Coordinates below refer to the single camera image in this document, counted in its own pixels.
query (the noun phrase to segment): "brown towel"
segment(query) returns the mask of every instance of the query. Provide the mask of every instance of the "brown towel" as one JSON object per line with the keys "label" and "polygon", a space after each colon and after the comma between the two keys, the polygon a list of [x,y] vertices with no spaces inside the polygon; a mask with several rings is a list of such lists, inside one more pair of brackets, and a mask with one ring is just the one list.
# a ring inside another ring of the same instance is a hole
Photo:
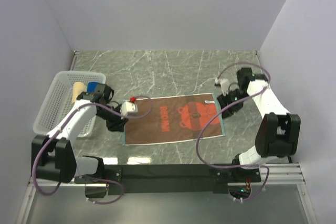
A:
{"label": "brown towel", "polygon": [[[142,119],[130,119],[125,125],[124,145],[162,144],[194,140],[217,111],[212,94],[153,99],[152,112]],[[149,100],[137,100],[138,115],[150,108]],[[224,135],[222,117],[216,118],[205,130],[203,138]]]}

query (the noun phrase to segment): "gray marble table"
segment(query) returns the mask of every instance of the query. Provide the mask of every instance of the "gray marble table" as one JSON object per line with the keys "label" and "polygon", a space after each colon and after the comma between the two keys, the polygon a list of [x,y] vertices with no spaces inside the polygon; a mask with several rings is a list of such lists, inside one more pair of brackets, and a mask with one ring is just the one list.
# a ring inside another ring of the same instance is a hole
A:
{"label": "gray marble table", "polygon": [[[214,79],[228,64],[248,61],[259,63],[254,51],[81,51],[74,70],[104,73],[106,83],[115,90],[114,100],[122,101],[133,95],[168,97],[214,92]],[[236,67],[224,76],[236,81]],[[261,116],[253,101],[224,120],[226,136],[202,140],[200,153],[213,163],[230,163],[238,153],[254,145]],[[94,155],[110,158],[111,164],[191,164],[200,163],[195,141],[122,146],[121,133],[109,132],[105,123],[97,119],[92,135],[78,138],[76,156]]]}

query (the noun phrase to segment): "white wall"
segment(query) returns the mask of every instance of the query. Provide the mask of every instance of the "white wall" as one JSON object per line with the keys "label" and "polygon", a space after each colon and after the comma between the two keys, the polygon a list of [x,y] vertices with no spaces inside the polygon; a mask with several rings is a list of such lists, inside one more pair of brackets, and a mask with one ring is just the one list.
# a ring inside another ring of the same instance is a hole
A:
{"label": "white wall", "polygon": [[287,0],[260,51],[280,101],[302,120],[300,162],[320,223],[336,220],[336,0]]}
{"label": "white wall", "polygon": [[74,49],[260,49],[285,0],[47,0]]}
{"label": "white wall", "polygon": [[33,122],[73,52],[44,0],[0,0],[1,223],[14,223],[30,176]]}

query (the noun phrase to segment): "white plastic basket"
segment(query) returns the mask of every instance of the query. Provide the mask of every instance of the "white plastic basket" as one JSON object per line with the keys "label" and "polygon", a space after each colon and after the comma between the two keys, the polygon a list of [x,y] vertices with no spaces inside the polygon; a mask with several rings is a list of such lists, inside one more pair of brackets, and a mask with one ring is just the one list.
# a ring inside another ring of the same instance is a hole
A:
{"label": "white plastic basket", "polygon": [[[76,81],[81,81],[87,86],[91,81],[105,83],[106,76],[103,73],[85,71],[57,73],[34,122],[33,130],[36,134],[46,135],[68,114],[72,108],[72,86]],[[93,117],[78,137],[90,136],[95,120],[96,117]]]}

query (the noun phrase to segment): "blue cap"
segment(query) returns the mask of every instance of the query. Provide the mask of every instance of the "blue cap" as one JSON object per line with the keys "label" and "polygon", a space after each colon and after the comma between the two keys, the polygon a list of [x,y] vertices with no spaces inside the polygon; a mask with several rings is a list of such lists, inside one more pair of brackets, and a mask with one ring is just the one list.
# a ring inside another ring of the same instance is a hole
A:
{"label": "blue cap", "polygon": [[88,83],[88,88],[87,88],[87,92],[94,92],[96,86],[97,86],[98,82],[95,81],[91,81]]}

